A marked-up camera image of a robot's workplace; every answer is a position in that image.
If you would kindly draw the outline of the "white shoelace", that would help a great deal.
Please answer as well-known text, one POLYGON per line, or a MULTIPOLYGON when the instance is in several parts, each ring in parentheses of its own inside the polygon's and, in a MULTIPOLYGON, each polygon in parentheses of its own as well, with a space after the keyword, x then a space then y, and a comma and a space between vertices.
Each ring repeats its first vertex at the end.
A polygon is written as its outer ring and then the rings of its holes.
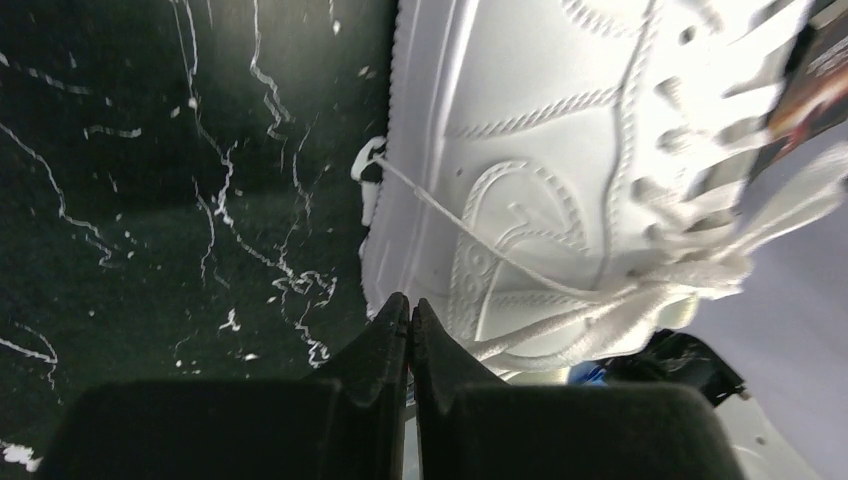
POLYGON ((736 295, 751 274, 750 254, 761 245, 831 213, 846 198, 842 178, 847 173, 847 145, 839 143, 804 167, 775 193, 742 229, 733 224, 709 232, 693 232, 685 239, 672 238, 674 261, 638 274, 609 291, 583 291, 563 286, 509 258, 505 250, 474 234, 467 220, 450 213, 420 186, 416 196, 473 237, 498 263, 508 264, 559 295, 575 301, 573 309, 552 314, 514 332, 490 340, 471 341, 469 353, 499 375, 538 372, 572 367, 583 361, 608 356, 609 348, 640 332, 651 333, 661 314, 677 305, 672 315, 675 327, 688 325, 702 300, 736 295), (512 349, 544 335, 559 332, 580 321, 583 333, 553 353, 520 356, 512 349))

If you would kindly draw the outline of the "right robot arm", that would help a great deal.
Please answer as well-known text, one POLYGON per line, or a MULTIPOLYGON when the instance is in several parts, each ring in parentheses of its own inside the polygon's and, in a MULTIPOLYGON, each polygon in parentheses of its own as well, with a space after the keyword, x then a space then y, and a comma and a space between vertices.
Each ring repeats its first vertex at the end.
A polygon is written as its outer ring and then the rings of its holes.
POLYGON ((685 332, 661 331, 635 355, 517 379, 687 385, 713 405, 746 478, 844 479, 845 345, 804 320, 733 307, 685 332))

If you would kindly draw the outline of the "white sneaker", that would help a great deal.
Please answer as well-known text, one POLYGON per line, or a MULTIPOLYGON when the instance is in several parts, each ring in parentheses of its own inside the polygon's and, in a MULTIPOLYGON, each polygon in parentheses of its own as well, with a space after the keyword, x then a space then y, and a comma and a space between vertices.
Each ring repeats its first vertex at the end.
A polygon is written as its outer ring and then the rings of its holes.
MULTIPOLYGON (((383 181, 362 248, 370 308, 424 298, 467 351, 674 261, 669 240, 733 224, 808 1, 402 1, 383 181)), ((641 350, 672 323, 609 348, 641 350)), ((553 353, 580 321, 512 349, 553 353)), ((518 372, 549 374, 578 365, 518 372)))

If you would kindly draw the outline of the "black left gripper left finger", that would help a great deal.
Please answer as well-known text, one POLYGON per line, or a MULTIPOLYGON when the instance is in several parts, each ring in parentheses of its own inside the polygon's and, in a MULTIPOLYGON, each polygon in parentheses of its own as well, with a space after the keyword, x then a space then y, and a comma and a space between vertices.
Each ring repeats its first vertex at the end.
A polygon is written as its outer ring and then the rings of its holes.
POLYGON ((300 380, 110 383, 69 410, 40 479, 398 479, 408 299, 300 380))

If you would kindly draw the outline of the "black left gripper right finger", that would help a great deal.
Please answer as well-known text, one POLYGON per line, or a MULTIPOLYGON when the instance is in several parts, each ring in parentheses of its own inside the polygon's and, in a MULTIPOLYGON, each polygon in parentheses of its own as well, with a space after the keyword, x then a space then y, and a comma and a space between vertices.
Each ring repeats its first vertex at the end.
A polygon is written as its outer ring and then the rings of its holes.
POLYGON ((739 479, 712 407, 674 384, 511 385, 430 303, 411 317, 424 479, 739 479))

